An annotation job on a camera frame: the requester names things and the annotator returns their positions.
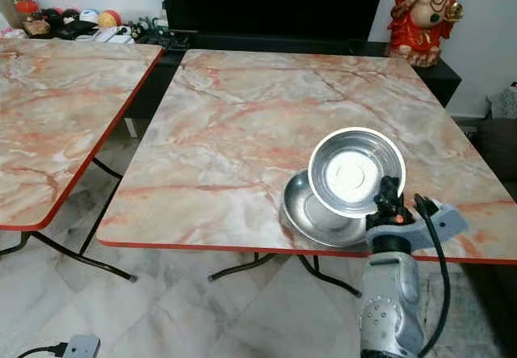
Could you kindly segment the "flat-bottomed steel plate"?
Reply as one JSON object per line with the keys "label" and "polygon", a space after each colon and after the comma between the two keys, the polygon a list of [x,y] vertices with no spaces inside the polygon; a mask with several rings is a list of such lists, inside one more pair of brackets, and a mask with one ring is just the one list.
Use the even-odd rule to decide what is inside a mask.
{"label": "flat-bottomed steel plate", "polygon": [[362,218],[377,210],[374,196],[388,176],[406,184],[406,163],[397,145],[371,128],[341,128],[324,136],[308,159],[311,192],[332,213]]}

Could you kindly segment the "deep steel plate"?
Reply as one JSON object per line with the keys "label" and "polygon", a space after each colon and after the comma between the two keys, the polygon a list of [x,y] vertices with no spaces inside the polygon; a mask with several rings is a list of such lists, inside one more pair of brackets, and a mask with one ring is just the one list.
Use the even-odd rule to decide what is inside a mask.
{"label": "deep steel plate", "polygon": [[282,225],[307,239],[335,248],[358,248],[365,243],[364,218],[349,218],[332,213],[311,191],[308,172],[299,170],[282,192]]}

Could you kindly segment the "white bag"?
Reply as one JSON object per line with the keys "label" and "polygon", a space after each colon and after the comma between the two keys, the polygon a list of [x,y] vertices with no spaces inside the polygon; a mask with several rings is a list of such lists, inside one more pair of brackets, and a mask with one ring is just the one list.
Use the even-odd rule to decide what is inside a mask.
{"label": "white bag", "polygon": [[517,81],[506,89],[486,97],[489,104],[489,119],[517,120]]}

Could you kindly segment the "large marble-pattern folding table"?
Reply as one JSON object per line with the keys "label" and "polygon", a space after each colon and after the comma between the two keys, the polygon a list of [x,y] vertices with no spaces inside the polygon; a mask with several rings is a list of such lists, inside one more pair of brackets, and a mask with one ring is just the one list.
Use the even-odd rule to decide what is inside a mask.
{"label": "large marble-pattern folding table", "polygon": [[282,192],[341,128],[369,128],[404,159],[404,192],[456,206],[444,241],[461,264],[517,265],[517,203],[413,67],[387,57],[185,52],[96,240],[138,250],[366,257],[281,224]]}

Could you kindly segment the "marble-pattern table with red edge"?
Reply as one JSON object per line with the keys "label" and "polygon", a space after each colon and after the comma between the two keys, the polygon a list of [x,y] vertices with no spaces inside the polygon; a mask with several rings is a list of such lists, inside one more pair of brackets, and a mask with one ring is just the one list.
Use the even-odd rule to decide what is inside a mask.
{"label": "marble-pattern table with red edge", "polygon": [[162,55],[159,45],[0,41],[0,228],[130,280],[44,235]]}

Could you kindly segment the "red laughing Buddha statue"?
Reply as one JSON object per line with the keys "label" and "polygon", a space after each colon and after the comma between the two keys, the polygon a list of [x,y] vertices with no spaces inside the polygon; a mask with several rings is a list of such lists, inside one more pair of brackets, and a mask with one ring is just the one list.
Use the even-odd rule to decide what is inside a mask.
{"label": "red laughing Buddha statue", "polygon": [[457,0],[394,0],[390,17],[385,56],[424,69],[439,62],[442,39],[463,18],[463,6]]}

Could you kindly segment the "small woven basket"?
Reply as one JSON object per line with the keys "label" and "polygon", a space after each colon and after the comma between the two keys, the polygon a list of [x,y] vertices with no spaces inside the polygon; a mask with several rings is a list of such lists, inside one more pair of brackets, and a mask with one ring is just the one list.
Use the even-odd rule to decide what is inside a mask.
{"label": "small woven basket", "polygon": [[28,38],[52,38],[51,28],[44,19],[26,19],[22,24]]}

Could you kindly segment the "black television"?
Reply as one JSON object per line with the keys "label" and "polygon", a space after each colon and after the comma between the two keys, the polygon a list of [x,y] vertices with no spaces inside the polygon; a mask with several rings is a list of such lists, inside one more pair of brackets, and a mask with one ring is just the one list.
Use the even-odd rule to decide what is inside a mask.
{"label": "black television", "polygon": [[174,29],[207,36],[365,40],[380,0],[163,0]]}

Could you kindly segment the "white power strip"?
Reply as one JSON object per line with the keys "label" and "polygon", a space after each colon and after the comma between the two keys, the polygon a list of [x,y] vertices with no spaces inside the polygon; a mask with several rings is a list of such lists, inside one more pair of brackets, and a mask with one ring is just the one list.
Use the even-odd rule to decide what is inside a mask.
{"label": "white power strip", "polygon": [[101,28],[91,36],[82,37],[82,40],[93,43],[134,44],[132,29],[125,26]]}

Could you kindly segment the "orange ball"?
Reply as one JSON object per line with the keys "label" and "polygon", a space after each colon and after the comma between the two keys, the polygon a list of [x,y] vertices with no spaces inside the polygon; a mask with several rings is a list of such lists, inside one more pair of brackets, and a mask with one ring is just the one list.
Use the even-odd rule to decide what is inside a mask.
{"label": "orange ball", "polygon": [[97,24],[100,28],[119,27],[121,23],[122,19],[117,11],[106,10],[97,15]]}

